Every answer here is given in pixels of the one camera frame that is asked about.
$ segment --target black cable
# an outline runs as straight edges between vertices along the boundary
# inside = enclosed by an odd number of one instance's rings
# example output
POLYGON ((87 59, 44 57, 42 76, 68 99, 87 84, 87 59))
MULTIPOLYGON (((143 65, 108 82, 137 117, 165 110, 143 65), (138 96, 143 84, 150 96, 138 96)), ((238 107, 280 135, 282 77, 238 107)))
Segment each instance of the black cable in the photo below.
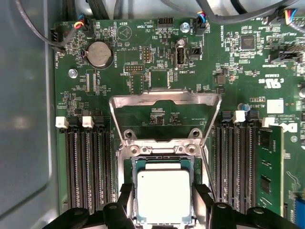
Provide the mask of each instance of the black cable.
POLYGON ((93 16, 97 20, 109 20, 109 16, 102 0, 88 0, 93 16))
POLYGON ((68 21, 76 21, 78 16, 76 13, 75 0, 66 0, 66 1, 67 1, 68 21))
POLYGON ((249 12, 241 15, 234 15, 234 16, 219 16, 213 13, 207 0, 196 0, 198 5, 201 7, 201 9, 203 9, 204 13, 208 16, 209 21, 216 24, 234 24, 234 23, 248 21, 254 18, 270 16, 277 9, 288 7, 296 3, 297 1, 298 0, 282 0, 276 4, 273 4, 271 6, 253 12, 249 12))
POLYGON ((121 19, 123 17, 123 0, 116 0, 113 10, 113 19, 121 19))
POLYGON ((291 28, 301 32, 302 34, 305 34, 305 29, 298 27, 296 24, 294 24, 293 22, 290 23, 288 26, 290 26, 291 28))
POLYGON ((72 28, 69 32, 69 34, 67 35, 66 39, 62 42, 53 42, 50 41, 48 38, 44 37, 38 30, 37 28, 33 25, 33 23, 31 22, 30 18, 28 17, 27 13, 25 12, 20 0, 15 0, 16 2, 16 6, 18 8, 18 11, 20 13, 20 15, 22 16, 22 18, 24 19, 24 21, 27 23, 28 27, 33 31, 33 33, 39 37, 41 40, 43 40, 44 42, 46 42, 47 44, 51 45, 51 46, 56 46, 56 47, 64 47, 67 43, 69 43, 69 41, 73 38, 73 36, 76 33, 76 28, 72 28))
POLYGON ((176 4, 172 3, 171 0, 160 0, 160 2, 162 2, 164 5, 172 8, 173 10, 183 13, 184 15, 186 15, 188 17, 192 17, 192 18, 198 17, 197 13, 187 11, 186 9, 183 9, 183 8, 177 6, 176 4))
POLYGON ((68 1, 62 0, 62 20, 68 21, 68 1))
POLYGON ((238 14, 244 14, 247 13, 245 8, 242 6, 239 0, 231 0, 231 3, 234 7, 234 9, 238 12, 238 14))

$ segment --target white sticker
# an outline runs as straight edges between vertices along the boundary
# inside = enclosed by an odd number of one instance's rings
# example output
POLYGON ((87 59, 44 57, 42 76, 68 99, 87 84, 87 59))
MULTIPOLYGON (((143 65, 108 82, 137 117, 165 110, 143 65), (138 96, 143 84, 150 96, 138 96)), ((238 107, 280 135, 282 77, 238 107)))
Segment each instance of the white sticker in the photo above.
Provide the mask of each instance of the white sticker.
POLYGON ((268 114, 283 114, 284 113, 284 100, 283 99, 268 99, 267 100, 267 113, 268 114))

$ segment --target capacitor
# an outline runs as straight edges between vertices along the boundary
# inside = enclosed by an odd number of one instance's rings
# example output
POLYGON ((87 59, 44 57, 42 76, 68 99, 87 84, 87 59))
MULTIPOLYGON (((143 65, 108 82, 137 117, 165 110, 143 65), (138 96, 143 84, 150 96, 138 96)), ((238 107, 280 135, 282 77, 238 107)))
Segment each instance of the capacitor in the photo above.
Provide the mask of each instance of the capacitor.
POLYGON ((179 48, 182 48, 182 47, 184 47, 185 46, 185 44, 186 44, 186 40, 184 39, 184 38, 180 38, 178 41, 177 41, 177 46, 179 47, 179 48))
POLYGON ((302 87, 299 91, 299 95, 301 98, 305 98, 305 87, 302 87))
POLYGON ((243 104, 243 103, 240 103, 238 106, 237 106, 237 109, 239 111, 245 111, 245 112, 248 112, 251 110, 251 107, 249 104, 243 104))

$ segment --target screw hole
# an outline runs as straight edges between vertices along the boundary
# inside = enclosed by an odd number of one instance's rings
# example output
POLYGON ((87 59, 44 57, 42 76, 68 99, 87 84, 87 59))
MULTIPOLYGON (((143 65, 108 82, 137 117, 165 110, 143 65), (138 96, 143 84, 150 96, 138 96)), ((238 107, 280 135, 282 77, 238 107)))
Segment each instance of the screw hole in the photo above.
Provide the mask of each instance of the screw hole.
POLYGON ((131 138, 131 137, 132 137, 132 133, 131 133, 131 132, 126 132, 125 136, 126 136, 127 138, 131 138))
POLYGON ((80 210, 77 210, 77 211, 74 212, 75 216, 79 216, 79 215, 82 215, 82 214, 83 214, 83 212, 80 211, 80 210))
POLYGON ((193 136, 194 136, 194 137, 198 137, 198 136, 199 136, 199 131, 198 131, 198 130, 195 130, 195 131, 193 132, 193 136))

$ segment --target warning triangle symbol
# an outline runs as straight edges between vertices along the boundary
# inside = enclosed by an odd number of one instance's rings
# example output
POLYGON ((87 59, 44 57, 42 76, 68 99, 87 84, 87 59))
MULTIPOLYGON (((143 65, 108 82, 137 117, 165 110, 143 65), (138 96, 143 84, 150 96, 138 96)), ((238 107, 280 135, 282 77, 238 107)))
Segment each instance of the warning triangle symbol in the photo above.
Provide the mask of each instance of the warning triangle symbol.
POLYGON ((122 32, 121 32, 122 35, 124 35, 126 38, 128 38, 128 29, 124 29, 122 32))

